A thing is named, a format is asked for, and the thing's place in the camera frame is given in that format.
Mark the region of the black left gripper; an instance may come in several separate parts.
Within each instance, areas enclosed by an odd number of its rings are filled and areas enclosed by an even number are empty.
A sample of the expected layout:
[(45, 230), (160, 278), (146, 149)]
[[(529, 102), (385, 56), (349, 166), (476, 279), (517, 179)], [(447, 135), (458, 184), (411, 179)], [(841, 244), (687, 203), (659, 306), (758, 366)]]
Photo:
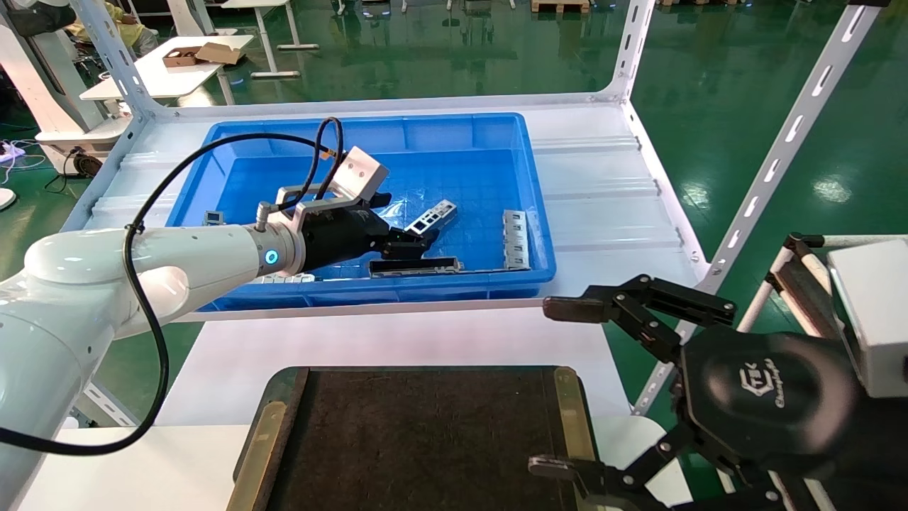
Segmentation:
[(392, 193), (376, 193), (367, 207), (334, 208), (304, 218), (301, 226), (305, 246), (301, 271), (311, 274), (326, 266), (345, 262), (379, 251), (382, 245), (384, 260), (421, 259), (435, 241), (435, 231), (415, 235), (409, 231), (391, 229), (372, 209), (388, 207)]

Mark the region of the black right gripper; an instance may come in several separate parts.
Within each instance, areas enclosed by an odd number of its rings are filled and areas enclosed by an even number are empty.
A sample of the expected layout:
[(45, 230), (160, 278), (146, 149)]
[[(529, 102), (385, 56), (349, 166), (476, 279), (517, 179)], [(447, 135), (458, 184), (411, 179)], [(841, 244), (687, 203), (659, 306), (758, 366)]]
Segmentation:
[[(663, 316), (694, 326), (725, 324), (737, 306), (716, 295), (639, 275), (616, 287), (590, 285), (579, 297), (551, 295), (543, 314), (558, 322), (615, 323), (662, 363), (680, 360), (687, 413), (729, 461), (815, 476), (833, 468), (863, 386), (844, 348), (794, 332), (702, 332), (681, 347)], [(625, 469), (577, 457), (532, 456), (528, 471), (570, 481), (581, 501), (621, 510), (780, 510), (769, 485), (748, 486), (668, 507), (646, 484), (685, 449), (707, 447), (678, 424)]]

